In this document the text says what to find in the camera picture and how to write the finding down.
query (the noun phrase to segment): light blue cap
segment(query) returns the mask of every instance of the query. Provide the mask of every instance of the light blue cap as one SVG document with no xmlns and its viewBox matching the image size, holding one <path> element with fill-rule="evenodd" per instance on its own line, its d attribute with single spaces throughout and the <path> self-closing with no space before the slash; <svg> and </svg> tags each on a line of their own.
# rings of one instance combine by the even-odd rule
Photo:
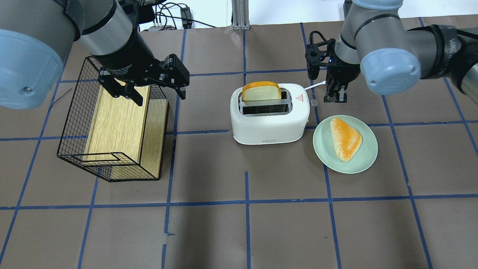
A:
<svg viewBox="0 0 478 269">
<path fill-rule="evenodd" d="M 403 0 L 352 0 L 352 2 L 371 10 L 397 10 L 403 5 Z"/>
<path fill-rule="evenodd" d="M 63 73 L 60 56 L 31 36 L 0 29 L 0 106 L 40 106 Z"/>
<path fill-rule="evenodd" d="M 420 79 L 420 62 L 412 53 L 383 48 L 363 57 L 360 70 L 369 89 L 380 95 L 405 91 Z"/>
</svg>

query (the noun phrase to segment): wire mesh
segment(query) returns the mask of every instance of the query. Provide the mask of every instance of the wire mesh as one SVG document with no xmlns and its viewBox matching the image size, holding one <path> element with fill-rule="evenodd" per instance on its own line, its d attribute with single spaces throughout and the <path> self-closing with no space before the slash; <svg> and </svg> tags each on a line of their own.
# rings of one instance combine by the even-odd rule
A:
<svg viewBox="0 0 478 269">
<path fill-rule="evenodd" d="M 100 69 L 101 64 L 95 58 L 91 56 L 85 58 L 56 155 L 108 182 L 159 180 L 122 152 L 85 154 L 88 134 L 101 90 L 101 85 L 97 82 Z M 151 85 L 149 98 L 150 100 L 166 99 L 166 96 L 159 86 Z M 86 156 L 91 155 L 97 155 L 95 160 L 88 160 Z"/>
</svg>

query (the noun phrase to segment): brown table surface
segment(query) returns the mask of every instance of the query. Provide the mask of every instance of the brown table surface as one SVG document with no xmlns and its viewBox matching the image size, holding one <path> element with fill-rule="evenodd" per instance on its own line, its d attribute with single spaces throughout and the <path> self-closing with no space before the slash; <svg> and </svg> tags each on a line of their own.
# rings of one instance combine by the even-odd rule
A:
<svg viewBox="0 0 478 269">
<path fill-rule="evenodd" d="M 402 21 L 467 28 L 478 15 Z M 310 85 L 304 35 L 336 38 L 342 24 L 143 32 L 158 59 L 175 53 L 191 72 L 186 100 L 164 89 L 154 182 L 107 183 L 55 156 L 88 55 L 75 43 L 41 107 L 0 108 L 0 268 L 478 268 L 478 106 L 449 79 L 382 97 L 360 75 L 346 104 L 323 103 L 319 86 L 300 140 L 234 140 L 232 92 L 258 80 Z M 318 122 L 337 114 L 377 137 L 365 172 L 337 173 L 314 152 Z"/>
</svg>

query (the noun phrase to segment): light green plate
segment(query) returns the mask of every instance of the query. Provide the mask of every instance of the light green plate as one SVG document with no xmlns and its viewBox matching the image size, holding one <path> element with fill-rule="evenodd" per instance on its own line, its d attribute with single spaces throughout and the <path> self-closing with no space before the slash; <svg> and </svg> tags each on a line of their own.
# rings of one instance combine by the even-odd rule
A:
<svg viewBox="0 0 478 269">
<path fill-rule="evenodd" d="M 330 133 L 330 121 L 335 117 L 345 121 L 362 135 L 360 147 L 348 162 L 341 161 L 335 153 Z M 323 120 L 315 129 L 313 143 L 319 159 L 332 170 L 344 174 L 355 174 L 367 170 L 375 162 L 379 152 L 377 138 L 372 130 L 361 120 L 346 115 L 332 116 Z"/>
</svg>

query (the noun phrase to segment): wooden board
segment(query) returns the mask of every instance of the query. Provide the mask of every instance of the wooden board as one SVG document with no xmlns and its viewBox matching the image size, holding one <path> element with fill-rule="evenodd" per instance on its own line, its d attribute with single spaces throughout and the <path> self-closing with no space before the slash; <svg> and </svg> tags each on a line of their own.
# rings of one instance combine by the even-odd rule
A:
<svg viewBox="0 0 478 269">
<path fill-rule="evenodd" d="M 139 162 L 150 86 L 135 87 L 135 89 L 143 96 L 142 106 L 123 97 L 113 98 L 101 87 L 85 154 L 122 152 Z M 111 155 L 83 157 L 84 161 L 113 159 L 115 158 Z"/>
<path fill-rule="evenodd" d="M 167 99 L 153 99 L 149 101 L 140 164 L 157 178 L 161 171 L 161 152 L 163 151 L 167 112 Z"/>
</svg>

